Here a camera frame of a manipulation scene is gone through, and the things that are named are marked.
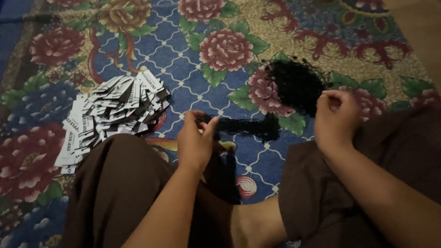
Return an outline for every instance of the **floral carpet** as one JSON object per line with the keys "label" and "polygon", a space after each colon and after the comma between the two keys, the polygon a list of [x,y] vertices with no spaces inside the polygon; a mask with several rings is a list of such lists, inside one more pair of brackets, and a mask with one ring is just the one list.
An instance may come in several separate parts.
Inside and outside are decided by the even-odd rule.
{"label": "floral carpet", "polygon": [[275,195],[288,145],[314,138],[314,120],[280,104],[263,59],[297,56],[329,71],[364,120],[441,106],[381,0],[6,0],[0,21],[1,248],[58,246],[73,180],[54,167],[61,121],[76,94],[117,75],[149,69],[171,91],[145,136],[169,162],[187,110],[276,114],[277,141],[221,137],[235,149],[244,204]]}

